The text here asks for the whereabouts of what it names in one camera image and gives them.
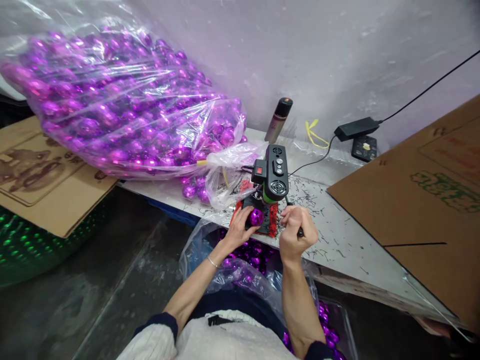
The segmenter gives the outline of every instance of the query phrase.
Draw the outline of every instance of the silver bracelet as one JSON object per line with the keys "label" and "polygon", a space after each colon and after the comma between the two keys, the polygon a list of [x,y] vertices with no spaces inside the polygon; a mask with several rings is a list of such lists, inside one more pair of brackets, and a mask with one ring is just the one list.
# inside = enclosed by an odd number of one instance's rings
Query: silver bracelet
{"label": "silver bracelet", "polygon": [[212,264],[212,265],[213,265],[214,267],[216,267],[217,269],[220,269],[220,266],[218,266],[216,263],[214,263],[214,262],[212,261],[212,259],[210,258],[210,255],[208,255],[206,258],[208,259],[208,261],[210,262],[210,264]]}

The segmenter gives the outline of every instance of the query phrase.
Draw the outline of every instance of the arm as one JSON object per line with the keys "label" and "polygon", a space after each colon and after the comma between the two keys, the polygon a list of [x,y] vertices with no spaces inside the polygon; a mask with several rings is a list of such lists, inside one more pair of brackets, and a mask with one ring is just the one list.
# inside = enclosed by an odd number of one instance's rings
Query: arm
{"label": "arm", "polygon": [[[253,206],[248,206],[233,215],[230,229],[225,238],[210,253],[210,259],[214,264],[220,266],[232,251],[246,242],[259,229],[259,226],[255,226],[245,231],[245,223],[253,209]],[[178,288],[166,305],[163,311],[176,319],[178,333],[184,328],[216,271],[217,268],[208,259],[205,259]]]}
{"label": "arm", "polygon": [[[326,343],[312,294],[302,269],[302,253],[318,241],[317,228],[306,208],[287,206],[281,213],[286,226],[280,235],[283,263],[281,300],[288,333],[295,356],[304,359],[310,345]],[[303,228],[304,237],[297,237]]]}

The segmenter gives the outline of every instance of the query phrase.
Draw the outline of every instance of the table surface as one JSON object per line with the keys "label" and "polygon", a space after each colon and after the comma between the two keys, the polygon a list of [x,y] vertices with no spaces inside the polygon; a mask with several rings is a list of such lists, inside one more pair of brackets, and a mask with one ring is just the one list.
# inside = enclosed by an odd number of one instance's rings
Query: table surface
{"label": "table surface", "polygon": [[[248,128],[245,135],[250,140],[263,140],[265,133]],[[329,185],[361,166],[357,163],[345,164],[336,161],[334,153],[332,148],[331,158],[306,166],[289,178],[291,201],[295,205],[309,209],[318,229],[319,241],[305,251],[303,257],[401,298],[425,305],[425,301],[404,280],[405,270],[402,266],[327,193]],[[287,164],[290,171],[310,161],[302,155],[301,151],[287,151]],[[319,178],[325,180],[325,174],[329,174],[329,182],[324,183],[329,185],[317,181]],[[127,181],[123,187],[200,218],[217,215],[215,221],[225,227],[228,227],[234,211],[234,205],[226,210],[215,210],[210,206],[188,201],[182,197],[180,186],[173,184],[172,181]],[[278,221],[280,221],[280,212],[286,204],[280,202],[278,205]],[[277,231],[275,238],[261,234],[255,234],[253,237],[278,248],[279,235]],[[410,282],[442,313],[452,315],[411,276]]]}

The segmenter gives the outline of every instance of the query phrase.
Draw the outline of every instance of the hand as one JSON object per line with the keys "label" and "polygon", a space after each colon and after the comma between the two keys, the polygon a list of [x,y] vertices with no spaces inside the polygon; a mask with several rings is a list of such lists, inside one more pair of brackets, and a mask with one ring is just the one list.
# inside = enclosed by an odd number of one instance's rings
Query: hand
{"label": "hand", "polygon": [[[285,227],[280,234],[281,261],[283,264],[299,263],[302,253],[319,240],[317,227],[309,211],[301,206],[287,206],[280,215],[283,217],[280,223]],[[300,227],[303,237],[297,236]]]}
{"label": "hand", "polygon": [[246,208],[240,208],[234,215],[231,221],[230,228],[225,235],[225,238],[220,241],[230,252],[238,248],[244,242],[246,242],[254,232],[260,229],[260,226],[252,226],[248,230],[245,230],[245,223],[249,218],[250,213],[254,210],[253,206],[247,206]]}

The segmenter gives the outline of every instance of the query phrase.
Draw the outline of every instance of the cardboard sheet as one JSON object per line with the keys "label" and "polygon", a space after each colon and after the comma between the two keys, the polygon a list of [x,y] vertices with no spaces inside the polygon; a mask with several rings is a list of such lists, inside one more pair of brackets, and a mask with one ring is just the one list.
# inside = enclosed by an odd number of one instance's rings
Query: cardboard sheet
{"label": "cardboard sheet", "polygon": [[43,134],[36,116],[0,129],[0,205],[66,238],[116,179]]}
{"label": "cardboard sheet", "polygon": [[480,96],[328,189],[480,334]]}

